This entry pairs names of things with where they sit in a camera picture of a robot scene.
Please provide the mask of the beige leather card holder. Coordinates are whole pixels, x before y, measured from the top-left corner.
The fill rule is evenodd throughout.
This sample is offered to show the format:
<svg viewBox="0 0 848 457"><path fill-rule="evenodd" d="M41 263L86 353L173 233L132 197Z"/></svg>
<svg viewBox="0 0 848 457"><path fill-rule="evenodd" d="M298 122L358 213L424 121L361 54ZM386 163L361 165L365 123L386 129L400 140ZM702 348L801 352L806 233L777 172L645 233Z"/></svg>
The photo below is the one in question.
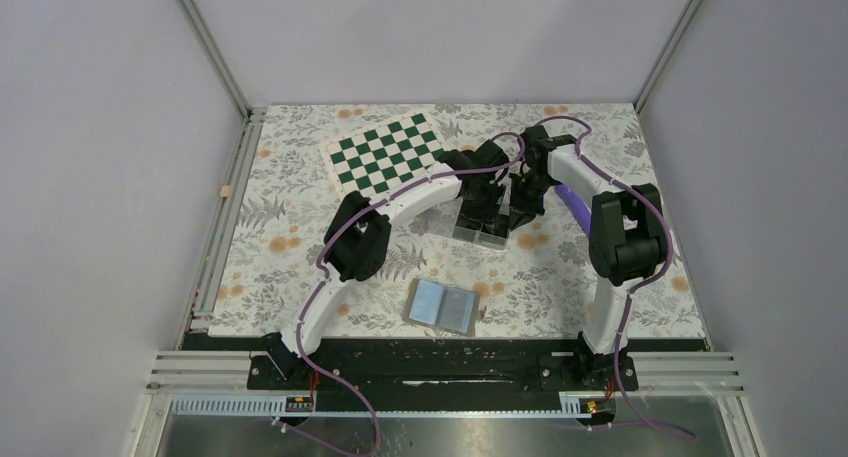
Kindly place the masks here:
<svg viewBox="0 0 848 457"><path fill-rule="evenodd" d="M414 279L402 313L412 325L473 337L481 296L479 292Z"/></svg>

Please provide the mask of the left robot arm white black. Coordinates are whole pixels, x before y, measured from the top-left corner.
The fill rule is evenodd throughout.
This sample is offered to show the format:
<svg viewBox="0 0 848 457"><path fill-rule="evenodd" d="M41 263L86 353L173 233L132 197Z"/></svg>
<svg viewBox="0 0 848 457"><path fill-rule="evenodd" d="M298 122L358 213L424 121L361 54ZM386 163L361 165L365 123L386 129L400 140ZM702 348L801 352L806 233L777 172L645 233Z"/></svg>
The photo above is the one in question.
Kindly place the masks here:
<svg viewBox="0 0 848 457"><path fill-rule="evenodd" d="M473 151L441 154L425 173L375 198L358 191L347 194L316 258L320 280L282 330L263 338L272 375L288 388L307 381L311 365L307 356L320 345L342 297L384 265L393 228L456 199L476 206L490 199L496 201L497 174L519 161L523 153L520 147L518 154L509 158L494 139L489 139Z"/></svg>

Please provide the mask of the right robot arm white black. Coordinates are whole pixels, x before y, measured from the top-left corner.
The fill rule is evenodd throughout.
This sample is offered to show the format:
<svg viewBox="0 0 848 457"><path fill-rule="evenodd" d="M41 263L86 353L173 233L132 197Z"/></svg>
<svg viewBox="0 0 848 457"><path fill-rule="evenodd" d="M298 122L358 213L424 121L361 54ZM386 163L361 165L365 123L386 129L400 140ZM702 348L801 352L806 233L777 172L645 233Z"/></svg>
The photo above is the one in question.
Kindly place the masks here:
<svg viewBox="0 0 848 457"><path fill-rule="evenodd" d="M521 170L510 177L510 229L543 215L544 196L557 185L568 187L588 212L589 259L598 276L595 309L565 368L583 387L597 389L623 367L633 291L666 266L670 231L660 193L652 184L619 181L569 134L551 137L536 125L520 138L524 156Z"/></svg>

